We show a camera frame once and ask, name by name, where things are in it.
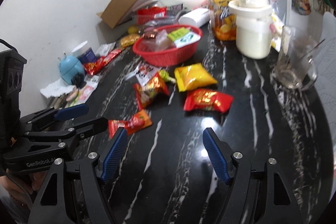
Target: candy wrapper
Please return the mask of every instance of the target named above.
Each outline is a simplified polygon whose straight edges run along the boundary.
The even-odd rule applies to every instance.
[[[98,72],[101,71],[102,68],[104,68],[108,63],[112,61],[117,55],[121,53],[120,49],[116,49],[111,51],[107,56],[100,57],[96,62],[94,63],[86,63],[84,64],[85,71],[89,75],[95,75]]]
[[[150,105],[158,93],[169,95],[169,91],[164,80],[156,73],[145,86],[140,86],[138,83],[133,85],[136,94],[138,108],[143,110]]]
[[[212,78],[200,63],[176,68],[174,73],[179,92],[217,84],[217,80]]]
[[[176,84],[176,79],[169,76],[169,73],[166,70],[159,70],[160,77],[164,80],[164,82],[171,82],[173,84]]]
[[[204,109],[225,113],[230,109],[233,99],[231,95],[218,91],[197,89],[188,92],[183,110]]]
[[[128,135],[131,135],[140,129],[151,126],[153,123],[145,110],[136,113],[129,121],[109,120],[109,138],[111,139],[119,127],[127,129]]]

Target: white tissue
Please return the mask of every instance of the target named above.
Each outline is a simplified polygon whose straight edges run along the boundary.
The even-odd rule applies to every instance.
[[[75,87],[75,85],[69,85],[62,78],[60,78],[54,83],[49,84],[46,88],[40,89],[40,92],[46,98],[59,97],[63,94],[72,92]]]

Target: glass cup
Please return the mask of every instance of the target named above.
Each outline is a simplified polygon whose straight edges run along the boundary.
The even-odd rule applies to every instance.
[[[312,54],[317,44],[302,30],[292,26],[283,27],[275,74],[286,88],[307,90],[314,85],[317,79],[317,69]],[[302,82],[310,68],[312,68],[311,80],[303,85]]]

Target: yellow snack bag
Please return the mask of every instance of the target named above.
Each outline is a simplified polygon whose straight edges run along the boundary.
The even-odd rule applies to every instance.
[[[200,63],[176,68],[174,74],[179,92],[217,84],[217,80],[214,79]]]

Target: glass jar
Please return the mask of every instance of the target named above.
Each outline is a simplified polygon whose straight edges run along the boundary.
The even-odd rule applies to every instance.
[[[211,27],[214,35],[221,41],[236,40],[236,16],[230,14],[231,0],[209,0]]]

